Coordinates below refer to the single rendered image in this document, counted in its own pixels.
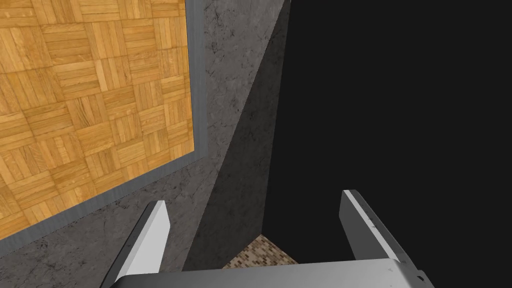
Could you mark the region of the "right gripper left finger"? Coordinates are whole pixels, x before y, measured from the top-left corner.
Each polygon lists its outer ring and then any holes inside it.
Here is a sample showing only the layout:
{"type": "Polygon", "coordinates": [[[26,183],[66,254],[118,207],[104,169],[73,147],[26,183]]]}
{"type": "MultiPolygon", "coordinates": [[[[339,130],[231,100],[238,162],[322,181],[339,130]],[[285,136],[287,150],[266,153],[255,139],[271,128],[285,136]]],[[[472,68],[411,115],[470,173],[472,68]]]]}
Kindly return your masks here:
{"type": "Polygon", "coordinates": [[[158,273],[170,228],[165,201],[149,202],[99,288],[114,288],[124,276],[158,273]]]}

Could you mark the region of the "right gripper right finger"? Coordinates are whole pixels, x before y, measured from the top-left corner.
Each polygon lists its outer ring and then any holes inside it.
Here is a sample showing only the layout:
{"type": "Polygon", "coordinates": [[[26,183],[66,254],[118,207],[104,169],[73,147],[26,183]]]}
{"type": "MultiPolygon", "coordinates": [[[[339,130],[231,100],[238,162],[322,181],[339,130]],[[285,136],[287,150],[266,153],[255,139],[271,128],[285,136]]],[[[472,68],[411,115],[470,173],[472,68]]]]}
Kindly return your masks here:
{"type": "Polygon", "coordinates": [[[392,259],[402,264],[412,263],[357,190],[342,192],[338,217],[356,260],[392,259]]]}

